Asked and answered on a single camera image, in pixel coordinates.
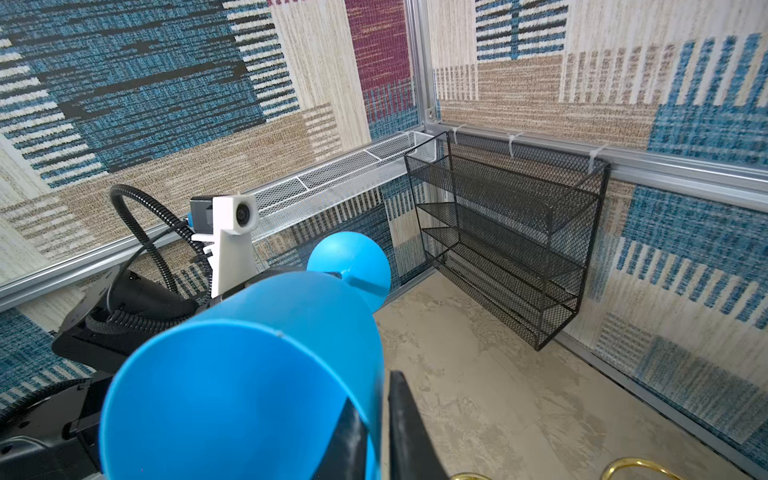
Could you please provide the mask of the blue wine glass back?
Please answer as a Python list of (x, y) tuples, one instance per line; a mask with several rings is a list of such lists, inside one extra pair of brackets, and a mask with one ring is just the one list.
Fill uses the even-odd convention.
[(316, 245), (305, 269), (261, 280), (155, 335), (107, 392), (109, 479), (312, 479), (349, 399), (381, 475), (383, 347), (391, 287), (382, 248), (357, 232)]

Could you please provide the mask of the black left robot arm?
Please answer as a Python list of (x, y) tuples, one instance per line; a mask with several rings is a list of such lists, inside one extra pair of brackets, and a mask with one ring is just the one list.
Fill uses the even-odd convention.
[(180, 292), (172, 271), (131, 213), (133, 200), (178, 234), (205, 261), (201, 243), (188, 224), (148, 193), (117, 184), (109, 191), (118, 216), (138, 240), (162, 277), (156, 283), (131, 270), (129, 262), (111, 268), (65, 317), (53, 352), (94, 368), (88, 378), (56, 381), (24, 394), (1, 412), (1, 476), (4, 479), (84, 479), (102, 470), (99, 427), (117, 370), (154, 335), (192, 317), (201, 294)]

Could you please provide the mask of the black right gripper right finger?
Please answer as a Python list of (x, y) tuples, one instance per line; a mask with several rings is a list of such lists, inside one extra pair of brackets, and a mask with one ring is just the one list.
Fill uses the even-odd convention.
[(390, 372), (388, 401), (390, 478), (448, 480), (401, 371)]

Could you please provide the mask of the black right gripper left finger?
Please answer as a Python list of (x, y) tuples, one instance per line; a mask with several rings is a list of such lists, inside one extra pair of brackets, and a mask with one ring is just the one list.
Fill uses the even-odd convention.
[(367, 426), (355, 405), (347, 399), (312, 479), (364, 480), (367, 451)]

